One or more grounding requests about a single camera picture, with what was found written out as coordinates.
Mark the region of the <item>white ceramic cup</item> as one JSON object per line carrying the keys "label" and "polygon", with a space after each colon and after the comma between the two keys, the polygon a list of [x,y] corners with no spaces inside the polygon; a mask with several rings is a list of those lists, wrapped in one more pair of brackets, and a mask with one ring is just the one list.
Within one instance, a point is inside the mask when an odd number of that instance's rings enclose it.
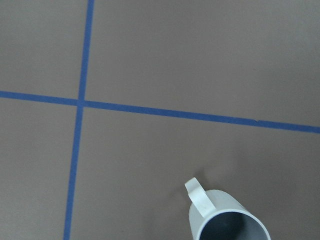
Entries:
{"label": "white ceramic cup", "polygon": [[264,224],[230,194],[204,190],[193,177],[185,184],[191,200],[188,218],[194,240],[270,240]]}

